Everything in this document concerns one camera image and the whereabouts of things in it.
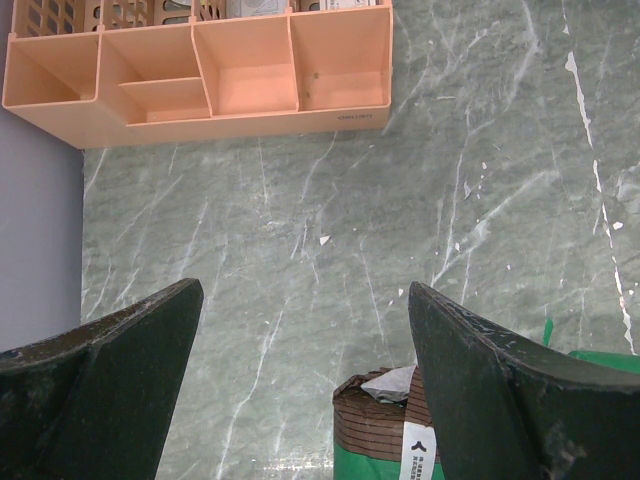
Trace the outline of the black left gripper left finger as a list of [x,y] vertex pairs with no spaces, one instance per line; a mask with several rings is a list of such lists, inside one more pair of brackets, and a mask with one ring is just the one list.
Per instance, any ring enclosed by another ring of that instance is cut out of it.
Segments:
[[203,299],[183,279],[2,352],[2,478],[155,478]]

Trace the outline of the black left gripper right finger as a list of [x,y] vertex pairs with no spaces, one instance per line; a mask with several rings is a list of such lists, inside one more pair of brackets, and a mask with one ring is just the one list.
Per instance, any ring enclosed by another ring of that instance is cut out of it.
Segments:
[[409,321],[449,479],[635,479],[639,377],[547,348],[414,282]]

